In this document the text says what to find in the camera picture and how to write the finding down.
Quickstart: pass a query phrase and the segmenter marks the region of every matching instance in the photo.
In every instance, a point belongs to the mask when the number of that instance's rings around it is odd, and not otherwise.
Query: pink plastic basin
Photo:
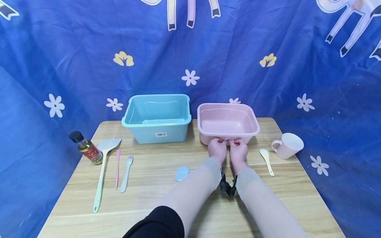
[[[238,139],[245,143],[259,133],[258,121],[245,104],[204,103],[197,108],[197,128],[201,142],[216,138]]]

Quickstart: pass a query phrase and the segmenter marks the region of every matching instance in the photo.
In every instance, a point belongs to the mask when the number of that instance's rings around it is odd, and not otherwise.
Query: forearm
[[[238,173],[237,191],[264,238],[305,238],[304,230],[250,167]]]
[[[160,202],[159,206],[167,206],[177,212],[184,225],[185,237],[202,205],[220,181],[220,164],[215,159],[208,158]]]

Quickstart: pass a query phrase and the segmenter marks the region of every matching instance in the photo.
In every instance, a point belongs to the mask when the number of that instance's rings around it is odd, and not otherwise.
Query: wood grain
[[[259,118],[258,122],[261,132],[248,145],[248,164],[283,201],[309,237],[344,237],[296,156],[283,160],[272,152],[271,141],[281,136],[276,122],[271,118]],[[95,144],[104,139],[122,138],[118,147],[121,149],[119,184],[127,156],[134,155],[127,191],[121,194],[115,190],[116,148],[109,153],[102,202],[98,213],[94,214],[93,201],[101,167],[94,166],[83,156],[39,238],[122,237],[176,185],[174,177],[179,166],[193,170],[208,157],[207,147],[200,142],[199,136],[197,121],[193,120],[185,142],[140,145],[120,121],[102,122],[92,138]],[[274,177],[269,175],[258,152],[261,147],[270,152]],[[231,181],[233,173],[229,163],[223,170]],[[261,237],[239,196],[229,198],[215,191],[198,214],[190,237],[232,236]]]

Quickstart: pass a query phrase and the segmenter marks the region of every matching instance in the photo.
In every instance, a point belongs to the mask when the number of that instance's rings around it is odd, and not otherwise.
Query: pink mug
[[[280,141],[275,140],[271,143],[271,148],[279,158],[285,160],[301,151],[304,148],[304,143],[299,136],[292,133],[285,133],[282,135]]]

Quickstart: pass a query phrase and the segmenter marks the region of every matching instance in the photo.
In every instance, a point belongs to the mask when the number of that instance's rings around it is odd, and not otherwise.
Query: barcode label
[[[166,136],[166,132],[155,133],[155,134],[156,134],[156,137]]]

